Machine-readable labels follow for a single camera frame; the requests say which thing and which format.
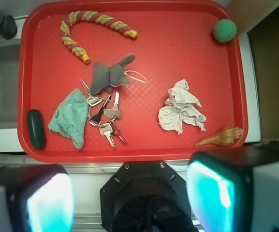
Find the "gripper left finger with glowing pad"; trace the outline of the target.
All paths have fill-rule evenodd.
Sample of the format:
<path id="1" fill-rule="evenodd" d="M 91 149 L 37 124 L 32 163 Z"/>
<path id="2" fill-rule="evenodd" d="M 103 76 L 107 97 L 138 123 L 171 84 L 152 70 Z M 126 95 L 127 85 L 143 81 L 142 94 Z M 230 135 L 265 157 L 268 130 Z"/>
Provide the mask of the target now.
<path id="1" fill-rule="evenodd" d="M 0 232 L 69 232 L 73 181 L 58 164 L 0 167 Z"/>

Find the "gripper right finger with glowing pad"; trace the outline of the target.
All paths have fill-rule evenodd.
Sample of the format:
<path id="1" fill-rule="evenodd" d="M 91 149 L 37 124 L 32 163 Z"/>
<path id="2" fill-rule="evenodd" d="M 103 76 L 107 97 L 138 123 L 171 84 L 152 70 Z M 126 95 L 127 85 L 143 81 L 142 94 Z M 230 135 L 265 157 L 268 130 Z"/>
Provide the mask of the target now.
<path id="1" fill-rule="evenodd" d="M 187 196 L 206 232 L 279 232 L 279 146 L 198 151 Z"/>

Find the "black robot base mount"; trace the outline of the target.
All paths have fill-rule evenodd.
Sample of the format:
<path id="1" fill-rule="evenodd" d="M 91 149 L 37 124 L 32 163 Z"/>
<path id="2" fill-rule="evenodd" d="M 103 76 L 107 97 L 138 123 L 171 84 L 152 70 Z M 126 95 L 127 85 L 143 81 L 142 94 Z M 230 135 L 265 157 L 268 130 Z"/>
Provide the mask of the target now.
<path id="1" fill-rule="evenodd" d="M 163 161 L 124 163 L 100 189 L 108 232 L 196 232 L 186 181 Z"/>

